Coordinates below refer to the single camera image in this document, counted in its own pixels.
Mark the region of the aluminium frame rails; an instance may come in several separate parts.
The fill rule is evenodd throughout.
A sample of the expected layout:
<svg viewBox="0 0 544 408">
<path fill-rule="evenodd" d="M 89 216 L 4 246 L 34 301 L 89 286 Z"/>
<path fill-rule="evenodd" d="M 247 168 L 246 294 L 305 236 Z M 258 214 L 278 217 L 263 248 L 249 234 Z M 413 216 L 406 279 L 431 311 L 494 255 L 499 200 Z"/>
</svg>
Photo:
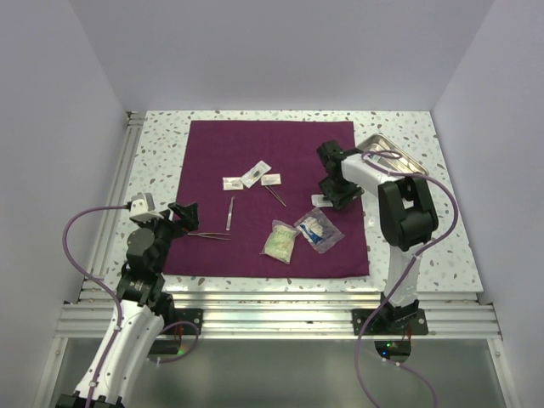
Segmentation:
<svg viewBox="0 0 544 408">
<path fill-rule="evenodd" d="M 157 184 L 158 201 L 171 198 L 179 180 L 190 124 L 196 120 L 340 122 L 354 124 L 354 139 L 362 142 L 382 133 L 406 150 L 444 183 L 450 180 L 433 119 L 427 111 L 347 110 L 148 110 L 132 112 L 109 202 L 129 197 L 139 187 Z M 371 274 L 354 280 L 302 280 L 170 277 L 166 288 L 181 308 L 204 311 L 203 336 L 210 340 L 331 340 L 354 339 L 350 311 L 376 304 L 386 279 L 386 247 L 377 232 L 377 210 L 363 200 Z M 428 316 L 432 340 L 480 340 L 490 357 L 490 369 L 509 407 L 520 406 L 507 363 L 502 332 L 492 305 L 479 295 L 482 282 L 465 227 L 458 224 L 445 243 L 426 253 L 419 294 Z M 61 312 L 45 372 L 34 404 L 51 407 L 59 392 L 61 366 L 73 339 L 102 337 L 114 308 L 108 295 L 85 281 L 74 304 Z"/>
</svg>

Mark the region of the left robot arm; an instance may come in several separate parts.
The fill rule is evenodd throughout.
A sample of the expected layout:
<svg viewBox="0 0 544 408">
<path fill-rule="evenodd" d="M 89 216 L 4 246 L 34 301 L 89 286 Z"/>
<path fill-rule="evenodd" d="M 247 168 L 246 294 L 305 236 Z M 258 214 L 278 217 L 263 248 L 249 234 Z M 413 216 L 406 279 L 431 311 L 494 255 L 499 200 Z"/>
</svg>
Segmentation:
<svg viewBox="0 0 544 408">
<path fill-rule="evenodd" d="M 171 203 L 156 211 L 147 198 L 133 198 L 123 209 L 136 230 L 127 238 L 126 261 L 117 287 L 111 289 L 89 274 L 113 300 L 114 309 L 99 349 L 71 394 L 62 394 L 58 407 L 125 407 L 156 338 L 187 328 L 201 334 L 202 310 L 179 317 L 173 296 L 164 292 L 163 268 L 173 240 L 199 227 L 198 206 Z"/>
</svg>

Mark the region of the silver tweezers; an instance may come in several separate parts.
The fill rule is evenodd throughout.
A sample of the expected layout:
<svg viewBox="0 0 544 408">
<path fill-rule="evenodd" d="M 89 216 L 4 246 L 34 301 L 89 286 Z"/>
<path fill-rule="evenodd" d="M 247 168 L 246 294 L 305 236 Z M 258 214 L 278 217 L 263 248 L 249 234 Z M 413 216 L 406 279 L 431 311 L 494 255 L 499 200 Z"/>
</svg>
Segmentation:
<svg viewBox="0 0 544 408">
<path fill-rule="evenodd" d="M 232 216 L 233 216 L 233 210 L 234 210 L 234 201 L 235 201 L 235 197 L 231 196 L 230 202 L 229 202 L 226 226 L 225 226 L 226 231 L 230 231 L 230 228 L 231 228 Z"/>
</svg>

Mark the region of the white pouch with dark item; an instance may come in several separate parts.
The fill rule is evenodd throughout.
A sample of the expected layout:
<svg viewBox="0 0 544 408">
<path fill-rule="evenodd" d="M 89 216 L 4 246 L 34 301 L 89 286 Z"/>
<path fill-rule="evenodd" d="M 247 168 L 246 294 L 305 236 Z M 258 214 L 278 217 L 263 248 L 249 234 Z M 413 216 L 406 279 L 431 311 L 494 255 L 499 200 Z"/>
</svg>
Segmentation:
<svg viewBox="0 0 544 408">
<path fill-rule="evenodd" d="M 268 163 L 259 161 L 241 176 L 241 182 L 246 188 L 250 189 L 270 170 L 271 166 Z"/>
</svg>

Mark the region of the metal tray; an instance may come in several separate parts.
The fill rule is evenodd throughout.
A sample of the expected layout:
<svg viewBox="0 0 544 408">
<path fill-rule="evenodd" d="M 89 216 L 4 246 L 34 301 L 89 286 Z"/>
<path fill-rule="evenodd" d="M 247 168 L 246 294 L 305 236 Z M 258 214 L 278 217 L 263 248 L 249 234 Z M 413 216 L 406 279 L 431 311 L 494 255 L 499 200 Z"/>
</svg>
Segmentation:
<svg viewBox="0 0 544 408">
<path fill-rule="evenodd" d="M 382 133 L 374 133 L 363 141 L 356 142 L 355 147 L 367 153 L 367 157 L 372 162 L 391 171 L 429 175 L 422 164 Z"/>
</svg>

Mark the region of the thin dark tweezers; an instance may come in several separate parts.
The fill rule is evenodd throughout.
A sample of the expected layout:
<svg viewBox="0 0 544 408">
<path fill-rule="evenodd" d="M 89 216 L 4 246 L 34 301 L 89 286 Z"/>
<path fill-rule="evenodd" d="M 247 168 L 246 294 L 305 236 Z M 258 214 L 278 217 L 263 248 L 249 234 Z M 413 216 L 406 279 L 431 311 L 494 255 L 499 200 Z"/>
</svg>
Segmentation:
<svg viewBox="0 0 544 408">
<path fill-rule="evenodd" d="M 281 199 L 279 194 L 274 190 L 271 185 L 265 185 L 264 188 L 283 206 L 286 207 L 286 203 Z"/>
</svg>

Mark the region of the small white packet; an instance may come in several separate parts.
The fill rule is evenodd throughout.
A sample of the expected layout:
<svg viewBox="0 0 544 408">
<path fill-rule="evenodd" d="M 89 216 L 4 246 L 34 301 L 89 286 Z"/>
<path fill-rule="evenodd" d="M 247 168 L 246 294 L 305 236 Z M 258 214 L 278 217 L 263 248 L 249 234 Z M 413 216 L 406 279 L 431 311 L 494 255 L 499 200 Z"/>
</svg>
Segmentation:
<svg viewBox="0 0 544 408">
<path fill-rule="evenodd" d="M 262 186 L 281 185 L 281 175 L 279 173 L 267 173 L 260 179 Z"/>
<path fill-rule="evenodd" d="M 241 181 L 241 178 L 236 177 L 224 177 L 223 190 L 244 190 L 245 185 Z"/>
</svg>

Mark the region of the green gauze bag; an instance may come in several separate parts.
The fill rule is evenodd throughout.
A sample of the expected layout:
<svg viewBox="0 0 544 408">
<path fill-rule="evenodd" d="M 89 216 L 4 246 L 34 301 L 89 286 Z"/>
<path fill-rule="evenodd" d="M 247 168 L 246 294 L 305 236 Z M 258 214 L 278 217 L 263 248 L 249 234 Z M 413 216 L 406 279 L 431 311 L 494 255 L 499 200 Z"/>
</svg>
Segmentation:
<svg viewBox="0 0 544 408">
<path fill-rule="evenodd" d="M 279 220 L 272 222 L 272 230 L 264 243 L 261 255 L 289 264 L 300 231 Z"/>
</svg>

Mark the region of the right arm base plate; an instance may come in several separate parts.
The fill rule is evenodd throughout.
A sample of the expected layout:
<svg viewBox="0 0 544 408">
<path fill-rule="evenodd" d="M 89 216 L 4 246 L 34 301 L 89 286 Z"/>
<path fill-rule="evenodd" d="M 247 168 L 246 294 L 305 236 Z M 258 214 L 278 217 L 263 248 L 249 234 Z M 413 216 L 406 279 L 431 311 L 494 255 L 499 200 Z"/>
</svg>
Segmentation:
<svg viewBox="0 0 544 408">
<path fill-rule="evenodd" d="M 373 309 L 352 309 L 352 327 L 354 335 L 358 336 L 371 316 Z M 429 334 L 427 318 L 423 309 L 418 309 L 415 314 L 395 319 L 385 316 L 382 310 L 367 325 L 363 331 L 364 336 L 402 336 L 402 335 L 424 336 Z"/>
</svg>

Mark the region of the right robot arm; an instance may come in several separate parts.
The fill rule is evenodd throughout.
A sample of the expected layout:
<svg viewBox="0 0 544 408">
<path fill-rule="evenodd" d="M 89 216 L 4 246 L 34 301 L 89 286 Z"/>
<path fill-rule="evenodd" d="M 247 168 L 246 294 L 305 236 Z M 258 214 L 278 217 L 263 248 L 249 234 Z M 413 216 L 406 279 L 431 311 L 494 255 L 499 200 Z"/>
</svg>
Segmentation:
<svg viewBox="0 0 544 408">
<path fill-rule="evenodd" d="M 422 173 L 399 170 L 405 156 L 396 148 L 344 150 L 335 140 L 317 149 L 326 177 L 320 189 L 341 210 L 366 191 L 377 198 L 382 237 L 389 244 L 388 278 L 377 312 L 365 320 L 369 334 L 398 333 L 417 317 L 421 256 L 439 226 Z"/>
</svg>

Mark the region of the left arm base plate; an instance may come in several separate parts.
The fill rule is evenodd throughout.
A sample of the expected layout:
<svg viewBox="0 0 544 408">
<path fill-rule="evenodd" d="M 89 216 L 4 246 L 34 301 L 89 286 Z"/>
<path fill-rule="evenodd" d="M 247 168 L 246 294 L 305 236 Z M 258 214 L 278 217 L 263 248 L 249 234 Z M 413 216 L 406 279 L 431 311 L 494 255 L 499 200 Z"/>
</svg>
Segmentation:
<svg viewBox="0 0 544 408">
<path fill-rule="evenodd" d="M 163 333 L 167 335 L 195 336 L 201 334 L 204 310 L 198 308 L 175 309 L 165 323 Z"/>
</svg>

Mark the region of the clear pouch with small parts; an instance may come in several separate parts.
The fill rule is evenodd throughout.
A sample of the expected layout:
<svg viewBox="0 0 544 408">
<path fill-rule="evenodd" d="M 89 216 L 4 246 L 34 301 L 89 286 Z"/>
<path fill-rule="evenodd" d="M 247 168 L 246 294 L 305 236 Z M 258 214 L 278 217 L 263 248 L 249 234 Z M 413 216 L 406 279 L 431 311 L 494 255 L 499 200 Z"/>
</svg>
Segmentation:
<svg viewBox="0 0 544 408">
<path fill-rule="evenodd" d="M 311 203 L 314 207 L 333 207 L 333 204 L 330 200 L 326 199 L 323 195 L 312 195 Z"/>
</svg>

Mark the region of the clear bag blue white gloves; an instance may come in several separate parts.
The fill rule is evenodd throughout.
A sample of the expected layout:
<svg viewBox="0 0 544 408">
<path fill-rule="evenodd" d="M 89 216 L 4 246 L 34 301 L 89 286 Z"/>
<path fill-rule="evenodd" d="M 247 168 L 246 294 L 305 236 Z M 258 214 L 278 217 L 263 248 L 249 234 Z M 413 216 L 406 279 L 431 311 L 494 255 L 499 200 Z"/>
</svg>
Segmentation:
<svg viewBox="0 0 544 408">
<path fill-rule="evenodd" d="M 329 251 L 344 238 L 344 234 L 318 207 L 304 214 L 293 226 L 319 254 Z"/>
</svg>

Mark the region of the purple cloth mat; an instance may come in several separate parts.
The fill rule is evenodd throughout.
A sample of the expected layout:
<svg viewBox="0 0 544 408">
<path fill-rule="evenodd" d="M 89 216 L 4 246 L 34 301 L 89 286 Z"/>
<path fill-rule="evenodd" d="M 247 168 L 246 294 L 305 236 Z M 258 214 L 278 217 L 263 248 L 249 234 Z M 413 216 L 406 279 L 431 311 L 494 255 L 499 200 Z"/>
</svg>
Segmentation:
<svg viewBox="0 0 544 408">
<path fill-rule="evenodd" d="M 345 279 L 369 274 L 361 200 L 342 211 L 324 214 L 344 234 L 329 251 L 319 254 L 297 236 L 289 264 L 261 255 L 272 222 L 294 225 L 313 209 L 311 196 L 326 170 L 317 148 L 336 140 L 354 147 L 352 122 L 194 121 L 190 124 L 177 203 L 198 204 L 201 232 L 227 232 L 229 241 L 187 236 L 173 241 L 166 275 L 204 277 Z M 223 190 L 224 177 L 240 178 L 259 161 L 279 173 L 274 190 L 283 207 L 260 180 L 250 189 Z M 231 196 L 235 197 L 230 231 L 225 230 Z"/>
</svg>

